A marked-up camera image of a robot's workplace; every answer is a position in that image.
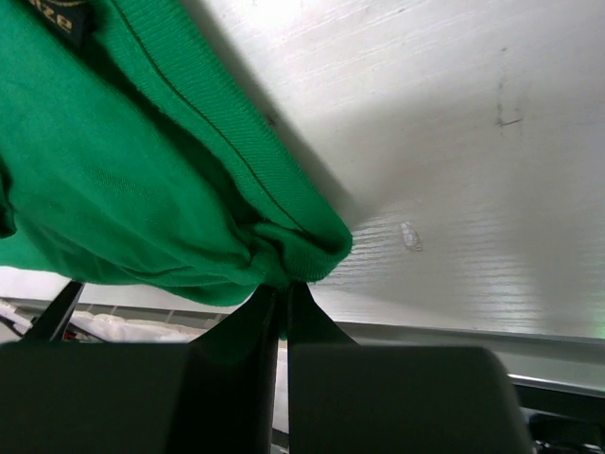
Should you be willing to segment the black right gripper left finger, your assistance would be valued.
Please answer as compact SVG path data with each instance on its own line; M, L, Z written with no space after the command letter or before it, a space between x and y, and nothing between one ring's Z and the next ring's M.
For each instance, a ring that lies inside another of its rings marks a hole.
M277 299L187 343L21 341L1 349L5 453L267 453Z

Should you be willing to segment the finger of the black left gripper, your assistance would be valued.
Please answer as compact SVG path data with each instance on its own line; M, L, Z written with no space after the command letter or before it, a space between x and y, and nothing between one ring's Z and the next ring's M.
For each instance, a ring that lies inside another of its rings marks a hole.
M83 289L83 283L70 281L25 332L21 341L61 341Z

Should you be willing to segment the green t-shirt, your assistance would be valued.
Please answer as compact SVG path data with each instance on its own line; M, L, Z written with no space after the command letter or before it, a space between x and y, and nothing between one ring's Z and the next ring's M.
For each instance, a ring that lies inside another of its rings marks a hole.
M2 3L3 265L235 306L351 248L179 2Z

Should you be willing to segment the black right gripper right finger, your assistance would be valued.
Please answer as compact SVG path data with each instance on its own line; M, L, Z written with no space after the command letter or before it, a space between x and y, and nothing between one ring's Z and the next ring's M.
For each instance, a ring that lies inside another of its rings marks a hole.
M360 345L301 283L285 307L291 452L532 452L515 390L491 351Z

